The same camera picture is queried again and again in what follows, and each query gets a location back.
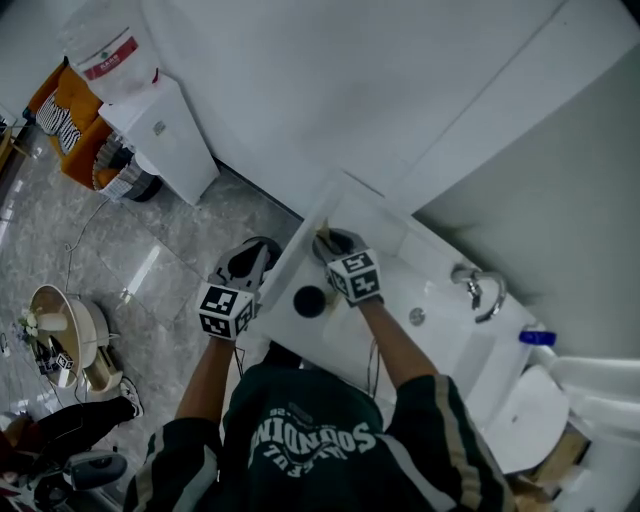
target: gray tile floor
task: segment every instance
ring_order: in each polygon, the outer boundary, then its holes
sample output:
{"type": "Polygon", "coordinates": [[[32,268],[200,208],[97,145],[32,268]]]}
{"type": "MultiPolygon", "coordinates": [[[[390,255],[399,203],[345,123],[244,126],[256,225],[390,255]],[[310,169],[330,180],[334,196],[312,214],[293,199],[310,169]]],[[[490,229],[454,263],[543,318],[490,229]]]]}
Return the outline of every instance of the gray tile floor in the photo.
{"type": "MultiPolygon", "coordinates": [[[[9,326],[38,286],[65,289],[65,244],[76,242],[104,198],[60,173],[44,135],[34,132],[30,145],[34,158],[21,165],[0,209],[0,332],[13,349],[10,358],[0,357],[0,411],[26,409],[38,419],[75,398],[72,392],[56,397],[10,339],[9,326]]],[[[200,281],[224,251],[247,238],[269,236],[284,247],[298,226],[292,215],[224,170],[195,208],[163,187],[147,203],[107,203],[88,224],[73,252],[67,289],[96,302],[111,332],[121,335],[112,342],[113,356],[136,383],[145,416],[119,426],[101,444],[118,446],[130,473],[143,463],[151,434],[173,417],[205,348],[207,337],[193,313],[200,281]]],[[[264,346],[247,348],[248,366],[264,346]]],[[[227,394],[237,381],[232,364],[227,394]]],[[[78,395],[84,400],[82,386],[78,395]]]]}

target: sneaker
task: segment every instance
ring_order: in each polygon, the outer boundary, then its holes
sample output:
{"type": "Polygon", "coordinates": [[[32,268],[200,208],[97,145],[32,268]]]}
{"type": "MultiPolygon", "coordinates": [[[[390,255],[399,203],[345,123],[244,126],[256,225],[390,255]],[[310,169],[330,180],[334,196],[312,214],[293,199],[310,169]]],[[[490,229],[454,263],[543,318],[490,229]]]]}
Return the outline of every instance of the sneaker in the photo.
{"type": "Polygon", "coordinates": [[[138,395],[138,390],[126,377],[122,377],[120,381],[120,395],[125,397],[131,405],[133,405],[134,418],[139,418],[140,416],[144,416],[144,409],[142,408],[142,404],[140,403],[140,396],[138,395]]]}

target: faucet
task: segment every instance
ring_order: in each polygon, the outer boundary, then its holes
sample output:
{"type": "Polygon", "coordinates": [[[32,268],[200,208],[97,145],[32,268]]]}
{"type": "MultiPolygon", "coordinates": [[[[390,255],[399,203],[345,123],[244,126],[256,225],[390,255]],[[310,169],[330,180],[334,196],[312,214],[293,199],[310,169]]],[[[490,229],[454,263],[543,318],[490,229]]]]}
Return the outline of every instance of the faucet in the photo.
{"type": "Polygon", "coordinates": [[[489,311],[476,317],[477,324],[491,320],[502,308],[504,300],[507,298],[507,284],[504,277],[497,272],[482,272],[477,268],[468,268],[464,265],[456,265],[451,272],[451,281],[454,284],[464,283],[467,285],[467,291],[471,297],[471,309],[474,311],[480,307],[482,288],[480,288],[478,281],[482,279],[492,279],[498,284],[498,297],[489,311]]]}

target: label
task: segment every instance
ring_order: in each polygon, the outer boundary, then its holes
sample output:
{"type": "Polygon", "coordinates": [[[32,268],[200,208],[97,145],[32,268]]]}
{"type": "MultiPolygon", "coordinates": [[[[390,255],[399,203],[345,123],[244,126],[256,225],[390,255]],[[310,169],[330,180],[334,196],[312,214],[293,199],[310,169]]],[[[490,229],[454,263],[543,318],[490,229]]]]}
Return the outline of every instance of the label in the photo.
{"type": "Polygon", "coordinates": [[[117,68],[138,49],[138,43],[127,27],[118,37],[94,55],[82,62],[78,68],[88,80],[96,80],[117,68]]]}

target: plastic bottle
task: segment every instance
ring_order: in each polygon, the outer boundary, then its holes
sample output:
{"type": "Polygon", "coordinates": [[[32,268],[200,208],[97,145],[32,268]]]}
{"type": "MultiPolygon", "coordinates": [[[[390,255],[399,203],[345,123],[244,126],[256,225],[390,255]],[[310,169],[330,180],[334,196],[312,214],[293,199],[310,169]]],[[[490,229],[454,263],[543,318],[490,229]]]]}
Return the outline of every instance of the plastic bottle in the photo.
{"type": "Polygon", "coordinates": [[[159,67],[135,0],[88,0],[58,34],[73,69],[105,103],[150,85],[159,67]]]}

